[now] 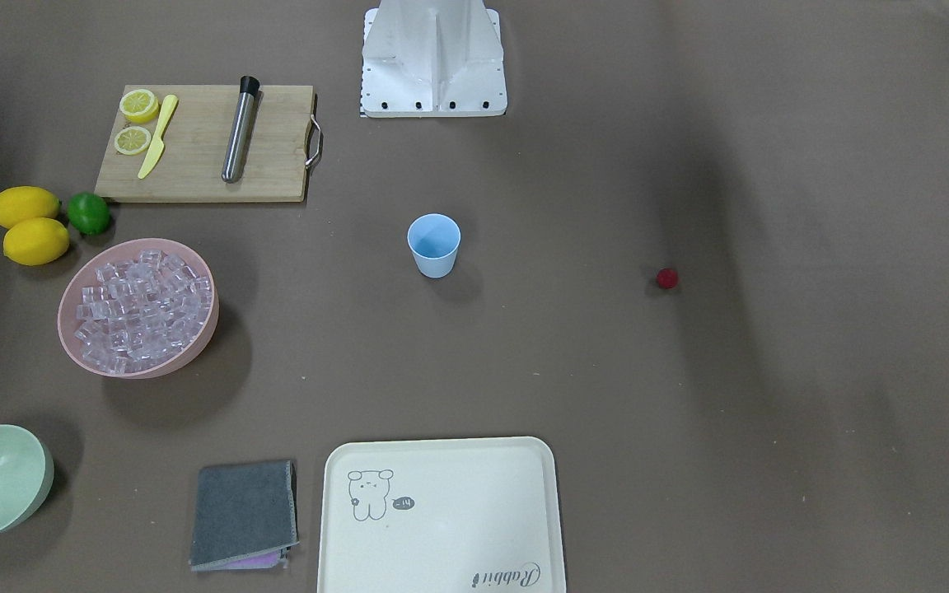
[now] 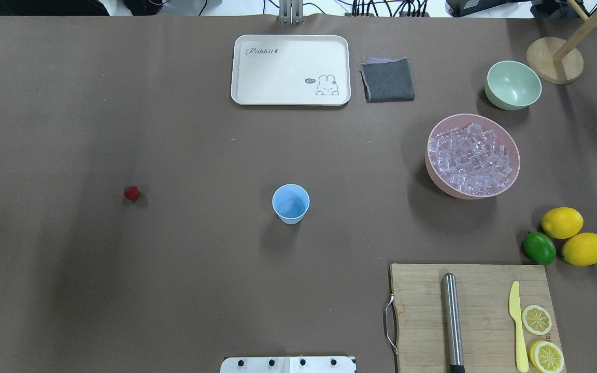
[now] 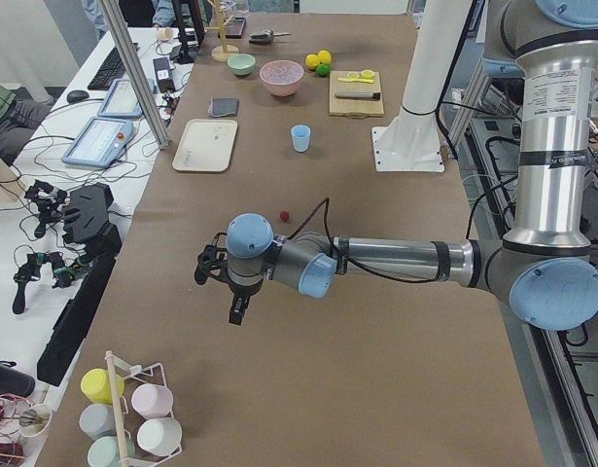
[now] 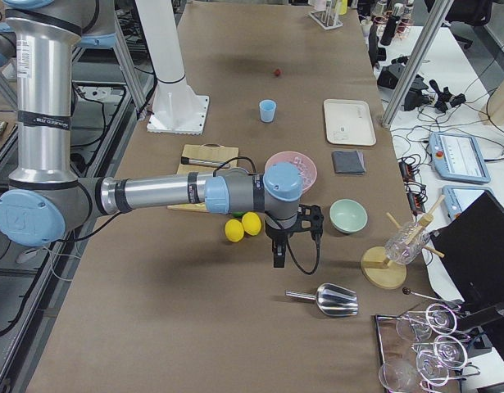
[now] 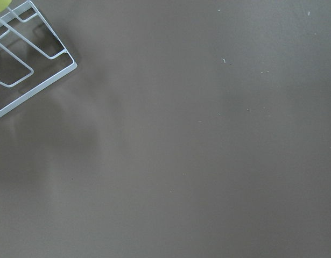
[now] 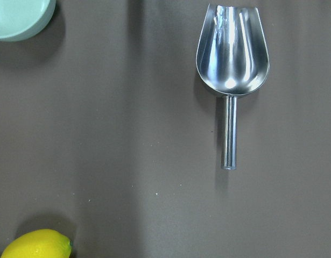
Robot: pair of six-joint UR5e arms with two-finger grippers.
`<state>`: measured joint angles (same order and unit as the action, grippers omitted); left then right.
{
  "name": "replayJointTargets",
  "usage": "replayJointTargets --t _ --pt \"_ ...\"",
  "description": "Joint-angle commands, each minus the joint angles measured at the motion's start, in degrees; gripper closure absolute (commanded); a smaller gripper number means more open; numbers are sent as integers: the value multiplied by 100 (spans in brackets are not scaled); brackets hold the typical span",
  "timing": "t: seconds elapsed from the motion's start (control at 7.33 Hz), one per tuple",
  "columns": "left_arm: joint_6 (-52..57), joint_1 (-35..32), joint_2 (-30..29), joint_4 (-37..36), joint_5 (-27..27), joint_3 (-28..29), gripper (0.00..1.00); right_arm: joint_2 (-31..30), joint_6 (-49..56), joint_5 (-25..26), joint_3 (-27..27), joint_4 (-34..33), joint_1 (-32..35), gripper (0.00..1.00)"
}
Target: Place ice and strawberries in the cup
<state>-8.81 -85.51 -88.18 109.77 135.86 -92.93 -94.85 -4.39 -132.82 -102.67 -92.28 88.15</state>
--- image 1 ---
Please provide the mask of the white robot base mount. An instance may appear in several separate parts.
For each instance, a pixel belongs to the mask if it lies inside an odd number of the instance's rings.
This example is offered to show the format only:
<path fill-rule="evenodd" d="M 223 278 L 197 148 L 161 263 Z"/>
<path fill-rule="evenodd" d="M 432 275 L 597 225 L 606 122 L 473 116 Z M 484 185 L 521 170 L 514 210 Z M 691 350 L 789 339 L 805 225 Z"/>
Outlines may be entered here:
<path fill-rule="evenodd" d="M 506 113 L 501 19 L 484 2 L 381 1 L 362 23 L 361 116 Z"/>

